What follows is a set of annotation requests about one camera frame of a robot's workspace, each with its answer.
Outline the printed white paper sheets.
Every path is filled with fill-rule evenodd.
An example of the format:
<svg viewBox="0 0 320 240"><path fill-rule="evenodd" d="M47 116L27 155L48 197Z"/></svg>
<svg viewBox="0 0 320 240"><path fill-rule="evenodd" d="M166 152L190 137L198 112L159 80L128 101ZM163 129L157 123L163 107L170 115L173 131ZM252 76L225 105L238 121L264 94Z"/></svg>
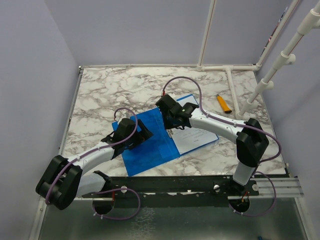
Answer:
<svg viewBox="0 0 320 240"><path fill-rule="evenodd" d="M173 129L171 138L180 155L211 144L219 140L219 137L212 132L199 128Z"/></svg>

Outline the blue plastic folder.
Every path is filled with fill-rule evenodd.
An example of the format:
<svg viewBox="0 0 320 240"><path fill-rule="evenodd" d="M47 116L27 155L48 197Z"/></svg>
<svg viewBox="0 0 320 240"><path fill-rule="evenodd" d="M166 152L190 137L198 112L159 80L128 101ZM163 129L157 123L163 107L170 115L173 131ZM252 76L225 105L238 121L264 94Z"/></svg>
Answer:
<svg viewBox="0 0 320 240"><path fill-rule="evenodd" d="M127 174L130 177L182 156L165 130L162 114L157 107L137 114L137 118L142 120L153 136L138 147L122 153Z"/></svg>

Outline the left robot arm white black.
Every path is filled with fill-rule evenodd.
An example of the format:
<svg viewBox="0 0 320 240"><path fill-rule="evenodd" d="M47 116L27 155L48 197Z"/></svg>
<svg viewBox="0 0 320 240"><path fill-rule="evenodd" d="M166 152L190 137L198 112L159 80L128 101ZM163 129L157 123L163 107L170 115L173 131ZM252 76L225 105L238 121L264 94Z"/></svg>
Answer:
<svg viewBox="0 0 320 240"><path fill-rule="evenodd" d="M89 186L93 186L97 196L106 197L111 190L105 181L107 176L94 173L84 177L84 174L153 136L142 120L123 118L113 132L91 149L69 158L56 155L40 178L35 192L45 199L47 205L54 205L59 210L66 209L77 196L90 193Z"/></svg>

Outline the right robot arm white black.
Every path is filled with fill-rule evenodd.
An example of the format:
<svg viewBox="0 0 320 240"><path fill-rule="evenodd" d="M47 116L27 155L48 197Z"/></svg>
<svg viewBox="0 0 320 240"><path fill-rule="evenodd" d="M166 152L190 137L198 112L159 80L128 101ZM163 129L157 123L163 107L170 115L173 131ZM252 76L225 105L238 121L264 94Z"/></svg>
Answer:
<svg viewBox="0 0 320 240"><path fill-rule="evenodd" d="M168 94L163 95L155 105L161 112L166 130L201 129L233 142L239 163L229 189L236 196L247 191L247 183L269 146L266 133L256 119L243 121L218 116L203 110L198 104L187 102L181 105Z"/></svg>

